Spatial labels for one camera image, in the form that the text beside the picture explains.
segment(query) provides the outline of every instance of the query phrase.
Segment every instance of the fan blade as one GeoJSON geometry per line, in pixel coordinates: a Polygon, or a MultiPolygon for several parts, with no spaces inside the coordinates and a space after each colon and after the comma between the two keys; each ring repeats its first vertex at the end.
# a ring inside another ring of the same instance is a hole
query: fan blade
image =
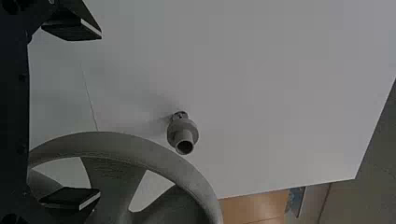
{"type": "Polygon", "coordinates": [[[101,191],[101,199],[87,223],[132,223],[128,207],[146,169],[107,159],[81,160],[91,187],[101,191]]]}
{"type": "Polygon", "coordinates": [[[205,224],[204,209],[183,189],[173,186],[143,211],[134,214],[139,224],[205,224]]]}
{"type": "Polygon", "coordinates": [[[62,188],[60,183],[35,170],[31,170],[29,172],[27,176],[27,184],[37,199],[41,199],[42,197],[62,188]]]}

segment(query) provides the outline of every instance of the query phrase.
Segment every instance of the wooden surface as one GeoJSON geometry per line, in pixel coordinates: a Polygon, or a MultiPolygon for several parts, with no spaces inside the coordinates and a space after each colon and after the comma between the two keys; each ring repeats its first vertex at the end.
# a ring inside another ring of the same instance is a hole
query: wooden surface
{"type": "Polygon", "coordinates": [[[257,221],[280,223],[276,220],[284,216],[285,207],[288,200],[288,190],[278,190],[262,194],[253,194],[233,198],[221,199],[221,209],[223,211],[225,224],[245,224],[257,221]]]}
{"type": "Polygon", "coordinates": [[[250,222],[248,224],[284,224],[284,223],[285,223],[285,218],[277,217],[277,218],[262,220],[258,222],[250,222]]]}

